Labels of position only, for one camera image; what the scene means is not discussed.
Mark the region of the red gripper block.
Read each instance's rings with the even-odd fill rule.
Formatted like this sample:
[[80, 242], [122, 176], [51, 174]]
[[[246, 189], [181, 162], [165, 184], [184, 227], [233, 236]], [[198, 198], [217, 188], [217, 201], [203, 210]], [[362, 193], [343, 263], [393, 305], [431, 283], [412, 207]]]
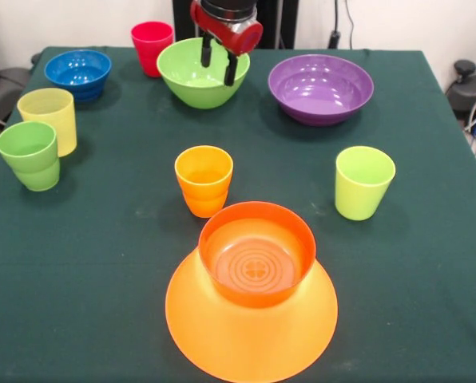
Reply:
[[211, 63], [211, 41], [219, 42], [228, 51], [224, 85], [233, 86], [237, 56], [251, 52], [259, 43], [263, 26], [257, 21], [257, 1], [192, 1], [190, 14], [202, 32], [200, 63]]

